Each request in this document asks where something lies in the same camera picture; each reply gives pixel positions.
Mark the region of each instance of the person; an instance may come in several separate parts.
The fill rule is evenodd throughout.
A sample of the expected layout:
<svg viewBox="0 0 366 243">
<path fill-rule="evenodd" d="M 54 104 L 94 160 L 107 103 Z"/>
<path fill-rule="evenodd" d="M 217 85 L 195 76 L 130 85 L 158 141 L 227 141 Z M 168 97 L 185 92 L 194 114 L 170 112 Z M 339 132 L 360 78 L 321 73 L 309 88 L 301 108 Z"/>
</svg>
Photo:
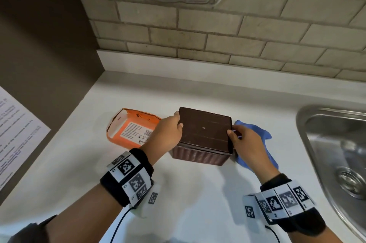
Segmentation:
<svg viewBox="0 0 366 243">
<path fill-rule="evenodd" d="M 178 124 L 179 119 L 178 112 L 162 119 L 149 140 L 140 147 L 152 166 L 180 141 L 184 127 Z M 260 136 L 241 125 L 233 125 L 233 129 L 242 138 L 239 139 L 235 132 L 228 130 L 229 138 L 261 184 L 268 184 L 278 178 L 281 173 L 270 162 Z M 41 224 L 28 225 L 14 235 L 9 243 L 98 243 L 122 208 L 99 183 L 59 215 Z M 307 236 L 298 231 L 290 231 L 288 236 L 292 243 L 341 243 L 326 226 L 317 236 Z"/>
</svg>

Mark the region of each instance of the brown plastic container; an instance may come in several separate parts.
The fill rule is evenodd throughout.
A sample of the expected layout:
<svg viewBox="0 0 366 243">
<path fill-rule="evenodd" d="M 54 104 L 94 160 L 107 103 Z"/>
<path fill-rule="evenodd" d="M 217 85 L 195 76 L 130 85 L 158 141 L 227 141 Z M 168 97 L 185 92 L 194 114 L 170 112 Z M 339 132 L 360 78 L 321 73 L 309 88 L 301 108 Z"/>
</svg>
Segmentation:
<svg viewBox="0 0 366 243">
<path fill-rule="evenodd" d="M 231 129 L 231 117 L 181 107 L 180 123 L 183 134 L 172 149 L 176 159 L 221 166 L 233 153 L 226 130 Z"/>
</svg>

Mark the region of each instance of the white countertop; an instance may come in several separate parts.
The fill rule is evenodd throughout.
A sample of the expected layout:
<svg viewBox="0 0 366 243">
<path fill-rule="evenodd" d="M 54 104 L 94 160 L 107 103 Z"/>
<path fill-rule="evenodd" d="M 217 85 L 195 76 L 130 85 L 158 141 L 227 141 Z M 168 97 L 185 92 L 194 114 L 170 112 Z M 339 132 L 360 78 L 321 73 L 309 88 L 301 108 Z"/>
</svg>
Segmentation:
<svg viewBox="0 0 366 243">
<path fill-rule="evenodd" d="M 295 116 L 308 104 L 361 109 L 364 104 L 228 85 L 104 72 L 79 106 L 0 206 L 0 234 L 12 235 L 42 221 L 96 185 L 106 165 L 124 151 L 106 139 L 105 128 L 122 107 L 160 117 L 180 106 L 231 116 L 269 131 L 266 145 L 280 171 L 299 181 L 327 225 L 344 243 L 361 242 L 331 208 L 298 134 Z M 246 225 L 242 196 L 259 191 L 255 175 L 228 160 L 217 167 L 173 159 L 167 153 L 153 179 L 162 185 L 157 209 L 147 219 L 126 216 L 115 242 L 277 242 L 270 231 Z M 123 209 L 101 242 L 108 243 Z M 290 242 L 274 227 L 281 243 Z"/>
</svg>

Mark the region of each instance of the sink drain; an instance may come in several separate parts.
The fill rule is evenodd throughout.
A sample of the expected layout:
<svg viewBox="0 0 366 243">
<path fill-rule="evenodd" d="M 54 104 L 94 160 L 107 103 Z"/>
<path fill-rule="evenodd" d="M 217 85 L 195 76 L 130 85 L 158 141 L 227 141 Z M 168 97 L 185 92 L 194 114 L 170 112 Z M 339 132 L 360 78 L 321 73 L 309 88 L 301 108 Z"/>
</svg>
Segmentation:
<svg viewBox="0 0 366 243">
<path fill-rule="evenodd" d="M 339 185 L 352 197 L 366 199 L 366 182 L 358 173 L 347 167 L 340 167 L 336 171 Z"/>
</svg>

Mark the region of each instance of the stainless steel sink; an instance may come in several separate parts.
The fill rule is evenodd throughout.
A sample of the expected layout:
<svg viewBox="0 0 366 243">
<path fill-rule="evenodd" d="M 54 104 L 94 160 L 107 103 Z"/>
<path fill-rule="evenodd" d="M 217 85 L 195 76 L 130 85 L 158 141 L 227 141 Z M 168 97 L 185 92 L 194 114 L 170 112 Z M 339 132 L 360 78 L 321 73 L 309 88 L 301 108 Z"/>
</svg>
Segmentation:
<svg viewBox="0 0 366 243">
<path fill-rule="evenodd" d="M 305 107 L 296 123 L 329 203 L 366 242 L 366 113 Z"/>
</svg>

